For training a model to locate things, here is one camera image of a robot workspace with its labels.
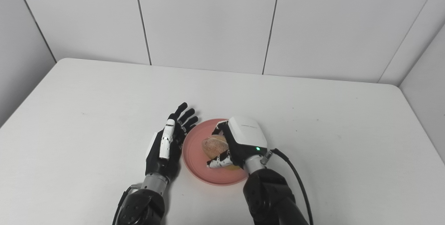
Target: black finger segment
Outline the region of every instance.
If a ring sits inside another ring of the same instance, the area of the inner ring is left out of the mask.
[[[182,103],[181,105],[179,105],[179,106],[178,106],[178,109],[177,109],[176,112],[175,112],[176,116],[180,116],[181,113],[182,113],[184,110],[187,109],[187,107],[188,107],[188,105],[187,105],[187,103],[185,103],[185,102]]]
[[[186,128],[187,131],[190,131],[191,126],[193,124],[195,124],[197,121],[198,121],[197,116],[194,116],[194,117],[190,118],[183,126],[184,126],[184,128]]]
[[[181,123],[185,123],[187,119],[189,119],[192,115],[194,115],[194,113],[195,113],[194,108],[191,108],[191,109],[187,110],[187,111],[182,115],[182,117],[179,119],[179,121],[180,121]]]

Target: silver cylindrical joint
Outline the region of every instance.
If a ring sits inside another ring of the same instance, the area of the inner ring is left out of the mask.
[[[158,173],[150,173],[145,176],[144,182],[142,183],[141,188],[145,188],[147,190],[153,190],[158,194],[162,195],[165,193],[165,189],[167,187],[167,178]]]
[[[249,158],[247,158],[244,169],[249,173],[253,173],[259,169],[264,168],[264,165],[261,163],[262,156],[260,155],[253,155]]]

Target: white robotic hand module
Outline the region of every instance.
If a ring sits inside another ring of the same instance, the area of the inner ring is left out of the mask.
[[[234,164],[249,173],[264,168],[261,159],[267,153],[267,141],[255,120],[234,116],[227,121],[218,122],[212,134],[224,136],[229,149],[208,161],[209,168],[221,168]]]

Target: black cable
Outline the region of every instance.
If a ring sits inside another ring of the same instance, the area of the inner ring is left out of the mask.
[[[297,170],[295,169],[294,165],[291,163],[291,160],[289,160],[289,157],[287,157],[283,152],[281,152],[279,149],[274,148],[271,150],[274,154],[278,155],[283,159],[285,162],[288,163],[288,165],[291,167],[292,171],[294,171],[294,175],[297,178],[298,184],[300,185],[301,191],[303,193],[303,197],[305,198],[306,203],[306,209],[307,209],[307,215],[309,216],[309,224],[314,225],[314,220],[312,218],[312,211],[310,210],[310,204],[309,199],[307,198],[305,186],[303,185],[303,182],[300,178],[300,175],[298,174]]]

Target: cable connector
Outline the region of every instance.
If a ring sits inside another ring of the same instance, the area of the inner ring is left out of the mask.
[[[269,152],[267,152],[264,157],[260,160],[261,164],[266,166],[267,162],[269,161],[269,159],[272,157],[274,153],[272,152],[272,150],[269,150]]]

